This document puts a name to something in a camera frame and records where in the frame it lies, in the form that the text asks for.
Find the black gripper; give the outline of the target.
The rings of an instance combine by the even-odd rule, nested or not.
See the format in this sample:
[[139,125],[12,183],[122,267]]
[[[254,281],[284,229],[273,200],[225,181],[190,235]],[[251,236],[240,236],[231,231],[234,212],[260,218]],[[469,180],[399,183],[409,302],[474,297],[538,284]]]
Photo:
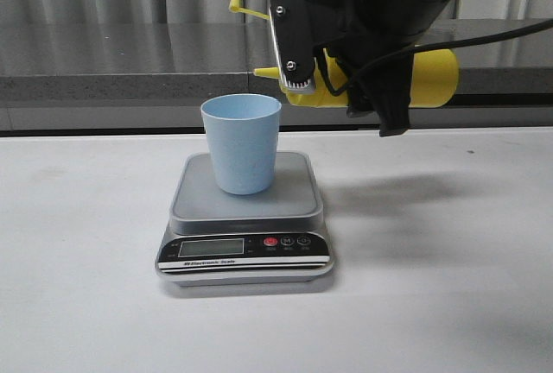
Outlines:
[[[450,0],[270,0],[270,27],[280,80],[288,92],[315,92],[315,45],[352,74],[416,42]],[[410,56],[363,73],[348,89],[346,114],[378,115],[379,135],[410,128]]]

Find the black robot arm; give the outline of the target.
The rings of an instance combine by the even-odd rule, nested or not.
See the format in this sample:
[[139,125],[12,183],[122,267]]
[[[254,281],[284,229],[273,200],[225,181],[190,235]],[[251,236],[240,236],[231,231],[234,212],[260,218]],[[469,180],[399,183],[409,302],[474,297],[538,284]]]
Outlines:
[[336,59],[346,75],[347,114],[376,112],[381,136],[410,128],[413,59],[362,73],[377,58],[414,45],[450,0],[270,0],[270,25],[285,90],[314,92],[315,69]]

